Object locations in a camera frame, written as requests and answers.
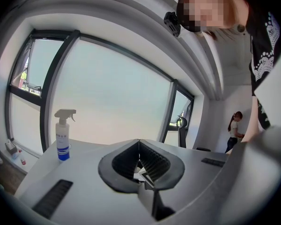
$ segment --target hair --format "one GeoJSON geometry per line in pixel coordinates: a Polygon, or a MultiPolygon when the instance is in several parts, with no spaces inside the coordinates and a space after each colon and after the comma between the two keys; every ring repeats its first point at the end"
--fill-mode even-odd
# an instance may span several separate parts
{"type": "MultiPolygon", "coordinates": [[[[179,4],[183,3],[182,0],[178,0],[178,6],[177,8],[179,7],[179,4]]],[[[181,21],[183,21],[183,17],[184,17],[184,14],[183,14],[183,10],[181,9],[181,7],[179,9],[177,9],[177,18],[180,22],[180,24],[185,28],[185,27],[188,27],[188,24],[185,24],[181,21]]],[[[217,36],[215,34],[214,31],[211,31],[211,30],[207,30],[207,31],[202,31],[206,34],[208,34],[209,36],[212,37],[213,40],[217,40],[217,36]]],[[[231,36],[231,35],[239,35],[236,31],[234,31],[232,28],[230,29],[218,29],[217,30],[217,33],[218,35],[220,35],[223,39],[225,39],[221,33],[223,33],[226,37],[230,38],[231,40],[234,40],[234,38],[231,36]]]]}
{"type": "Polygon", "coordinates": [[[240,118],[240,119],[242,119],[242,118],[243,118],[243,114],[242,114],[240,111],[238,111],[238,112],[236,112],[235,114],[233,114],[233,116],[232,116],[232,118],[231,118],[231,121],[230,121],[230,123],[229,123],[229,126],[228,126],[228,132],[231,131],[231,123],[232,123],[232,121],[234,120],[234,118],[240,118]]]}

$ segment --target woman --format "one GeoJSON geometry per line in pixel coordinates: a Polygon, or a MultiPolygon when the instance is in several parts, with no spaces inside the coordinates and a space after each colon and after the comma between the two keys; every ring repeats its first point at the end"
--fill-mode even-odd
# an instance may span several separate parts
{"type": "Polygon", "coordinates": [[[281,15],[272,13],[268,0],[178,0],[177,18],[191,32],[205,32],[216,39],[214,29],[245,26],[252,36],[252,60],[249,65],[252,83],[252,111],[243,142],[270,127],[270,121],[254,91],[272,71],[281,54],[281,31],[277,22],[281,15]]]}
{"type": "Polygon", "coordinates": [[[236,112],[233,114],[231,121],[228,126],[228,132],[230,132],[230,138],[227,142],[227,149],[225,153],[230,151],[235,144],[237,144],[238,138],[243,138],[244,134],[238,132],[238,122],[243,118],[243,114],[241,112],[236,112]]]}

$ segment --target floor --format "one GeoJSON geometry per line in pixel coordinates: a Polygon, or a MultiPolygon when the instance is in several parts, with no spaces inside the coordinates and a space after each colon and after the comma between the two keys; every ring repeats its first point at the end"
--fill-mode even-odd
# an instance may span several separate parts
{"type": "Polygon", "coordinates": [[[3,164],[0,165],[0,184],[6,192],[15,194],[25,174],[13,167],[4,157],[1,157],[3,164]]]}

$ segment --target spray bottle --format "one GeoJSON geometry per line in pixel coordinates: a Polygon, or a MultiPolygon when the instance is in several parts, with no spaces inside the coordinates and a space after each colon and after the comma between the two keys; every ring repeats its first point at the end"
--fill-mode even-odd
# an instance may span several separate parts
{"type": "Polygon", "coordinates": [[[70,158],[69,151],[69,129],[70,125],[67,124],[67,119],[69,117],[73,118],[73,114],[76,113],[74,109],[60,109],[55,113],[55,117],[59,118],[59,122],[56,123],[56,146],[58,158],[61,162],[66,161],[70,158]]]}

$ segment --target window frame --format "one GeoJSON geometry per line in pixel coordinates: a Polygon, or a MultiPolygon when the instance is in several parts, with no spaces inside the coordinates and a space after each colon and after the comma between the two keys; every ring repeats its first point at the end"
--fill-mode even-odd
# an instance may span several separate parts
{"type": "MultiPolygon", "coordinates": [[[[59,69],[63,62],[65,61],[66,57],[68,56],[70,49],[75,44],[76,40],[83,40],[87,42],[91,42],[106,48],[109,48],[111,50],[114,50],[120,54],[123,54],[138,63],[146,66],[147,68],[151,69],[155,73],[158,73],[163,78],[167,79],[171,82],[170,84],[170,91],[168,96],[168,101],[166,105],[166,110],[164,113],[163,122],[160,127],[160,132],[157,137],[157,140],[160,142],[164,142],[167,132],[168,131],[177,131],[178,128],[175,126],[170,126],[170,118],[172,116],[173,107],[175,103],[176,98],[176,92],[181,92],[184,96],[186,96],[188,99],[191,100],[191,112],[189,114],[189,122],[192,115],[192,108],[193,108],[193,101],[194,97],[191,95],[187,90],[178,82],[178,80],[173,79],[168,74],[163,72],[160,68],[152,64],[151,62],[147,61],[146,59],[142,58],[141,56],[133,53],[132,51],[125,49],[115,43],[109,42],[107,40],[94,37],[87,34],[82,34],[78,30],[74,31],[62,31],[62,30],[33,30],[30,35],[25,40],[24,44],[21,46],[21,49],[19,50],[17,57],[14,61],[9,80],[8,80],[8,86],[6,91],[6,101],[5,101],[5,124],[6,124],[6,131],[7,131],[7,137],[13,141],[13,133],[12,128],[10,124],[10,111],[11,111],[11,93],[15,94],[16,96],[19,96],[23,98],[24,100],[27,100],[33,104],[36,104],[40,106],[40,135],[41,135],[41,143],[42,143],[42,149],[43,152],[45,152],[50,144],[49,144],[49,107],[50,107],[50,98],[52,95],[52,90],[54,86],[54,81],[59,73],[59,69]],[[31,43],[30,46],[30,52],[32,51],[31,48],[33,46],[33,43],[36,39],[50,39],[50,40],[63,40],[63,44],[57,51],[54,59],[51,62],[51,65],[49,66],[46,78],[44,80],[44,84],[42,87],[42,91],[40,96],[37,96],[35,94],[32,94],[30,92],[26,92],[20,88],[17,88],[12,85],[12,80],[15,75],[16,70],[19,71],[19,59],[25,52],[25,48],[27,48],[28,44],[31,43]]],[[[29,148],[26,148],[26,151],[31,153],[32,155],[36,156],[34,152],[31,152],[29,148]]]]}

